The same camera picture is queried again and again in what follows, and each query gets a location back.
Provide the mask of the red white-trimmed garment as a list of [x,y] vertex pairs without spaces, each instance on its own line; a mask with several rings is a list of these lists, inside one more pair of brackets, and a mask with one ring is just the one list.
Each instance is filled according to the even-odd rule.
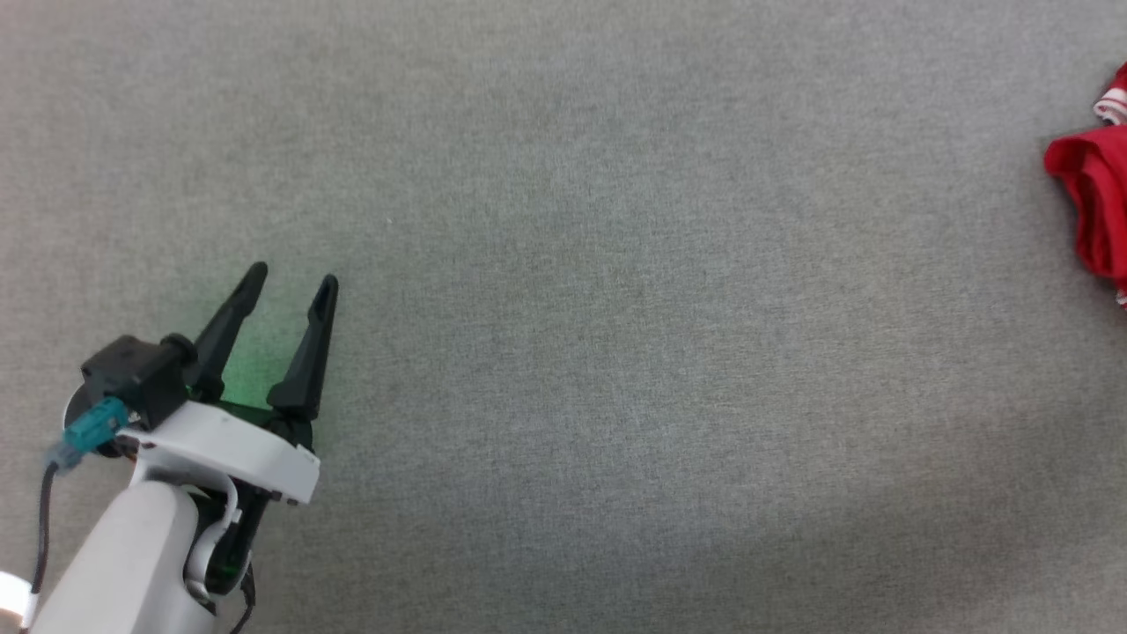
[[1042,168],[1073,203],[1079,260],[1113,286],[1116,305],[1127,313],[1127,61],[1094,113],[1102,126],[1053,140]]

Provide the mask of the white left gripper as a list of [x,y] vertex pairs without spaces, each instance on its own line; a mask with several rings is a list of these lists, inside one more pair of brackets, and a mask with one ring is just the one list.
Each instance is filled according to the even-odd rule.
[[[198,402],[186,402],[153,431],[128,426],[118,434],[136,446],[133,483],[158,481],[208,494],[206,503],[190,498],[201,518],[189,532],[192,546],[184,563],[187,590],[199,601],[233,593],[250,568],[252,542],[267,506],[310,503],[320,477],[320,459],[305,446],[220,407],[201,404],[222,398],[223,370],[267,276],[269,265],[250,265],[196,338],[187,389]],[[267,405],[276,412],[307,422],[319,417],[339,289],[332,274],[322,278],[307,309],[307,330],[298,350],[267,394]]]

